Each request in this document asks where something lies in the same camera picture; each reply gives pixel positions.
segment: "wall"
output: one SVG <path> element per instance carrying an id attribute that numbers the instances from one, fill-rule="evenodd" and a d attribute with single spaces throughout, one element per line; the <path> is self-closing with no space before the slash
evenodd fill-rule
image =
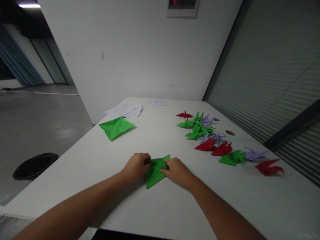
<path id="1" fill-rule="evenodd" d="M 0 88 L 18 88 L 23 87 L 17 79 L 8 79 L 0 81 Z"/>
<path id="2" fill-rule="evenodd" d="M 128 96 L 200 101 L 242 1 L 201 0 L 196 19 L 166 0 L 38 2 L 97 123 Z"/>
<path id="3" fill-rule="evenodd" d="M 21 48 L 23 53 L 26 55 L 26 57 L 29 59 L 33 67 L 42 77 L 44 82 L 53 83 L 51 76 L 49 75 L 46 67 L 43 65 L 39 55 L 37 54 L 36 50 L 32 46 L 30 40 L 22 36 L 19 30 L 16 28 L 16 26 L 12 24 L 5 24 L 4 26 L 7 29 L 8 33 L 11 35 L 11 37 L 16 41 L 18 46 Z"/>

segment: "black trash bin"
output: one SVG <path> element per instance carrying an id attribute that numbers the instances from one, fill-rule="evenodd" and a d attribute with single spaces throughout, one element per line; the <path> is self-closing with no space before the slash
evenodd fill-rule
<path id="1" fill-rule="evenodd" d="M 43 153 L 23 162 L 13 173 L 16 180 L 36 179 L 58 159 L 55 153 Z"/>

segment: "blue curtain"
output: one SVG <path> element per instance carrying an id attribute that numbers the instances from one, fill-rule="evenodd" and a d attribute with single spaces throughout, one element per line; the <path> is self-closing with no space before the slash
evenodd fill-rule
<path id="1" fill-rule="evenodd" d="M 45 83 L 3 25 L 0 25 L 0 57 L 21 85 Z"/>

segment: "fluorescent light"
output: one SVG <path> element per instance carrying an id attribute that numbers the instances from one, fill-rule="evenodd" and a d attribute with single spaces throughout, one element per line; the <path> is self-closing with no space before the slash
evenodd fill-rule
<path id="1" fill-rule="evenodd" d="M 40 8 L 39 4 L 19 4 L 22 8 Z"/>

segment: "window blind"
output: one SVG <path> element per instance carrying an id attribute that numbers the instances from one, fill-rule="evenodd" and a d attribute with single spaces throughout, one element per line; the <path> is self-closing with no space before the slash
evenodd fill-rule
<path id="1" fill-rule="evenodd" d="M 265 142 L 320 98 L 320 5 L 252 0 L 205 100 Z"/>
<path id="2" fill-rule="evenodd" d="M 280 146 L 275 154 L 320 187 L 320 122 Z"/>

